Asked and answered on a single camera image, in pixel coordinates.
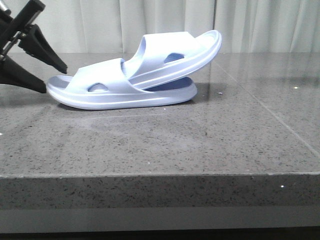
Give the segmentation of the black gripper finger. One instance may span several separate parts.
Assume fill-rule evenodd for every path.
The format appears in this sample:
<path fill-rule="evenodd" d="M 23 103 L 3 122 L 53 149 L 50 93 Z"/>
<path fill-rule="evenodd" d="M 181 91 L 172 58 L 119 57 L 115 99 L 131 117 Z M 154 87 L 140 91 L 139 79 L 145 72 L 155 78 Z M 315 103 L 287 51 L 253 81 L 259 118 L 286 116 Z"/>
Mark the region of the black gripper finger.
<path fill-rule="evenodd" d="M 28 32 L 20 40 L 18 47 L 23 49 L 30 56 L 67 74 L 68 66 L 51 48 L 37 24 L 30 25 Z"/>
<path fill-rule="evenodd" d="M 47 92 L 46 85 L 41 79 L 29 73 L 8 56 L 0 61 L 0 83 L 26 88 L 42 94 Z"/>

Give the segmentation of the black gripper body with rod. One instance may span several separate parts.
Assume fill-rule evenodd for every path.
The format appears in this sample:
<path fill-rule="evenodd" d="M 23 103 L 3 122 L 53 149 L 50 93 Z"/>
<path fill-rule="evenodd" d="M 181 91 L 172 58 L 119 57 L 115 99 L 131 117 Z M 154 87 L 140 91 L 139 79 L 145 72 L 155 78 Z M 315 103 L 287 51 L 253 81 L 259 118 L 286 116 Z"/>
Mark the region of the black gripper body with rod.
<path fill-rule="evenodd" d="M 29 25 L 45 9 L 40 0 L 29 0 L 15 18 L 3 0 L 0 1 L 0 60 L 4 61 L 9 50 L 28 33 Z"/>

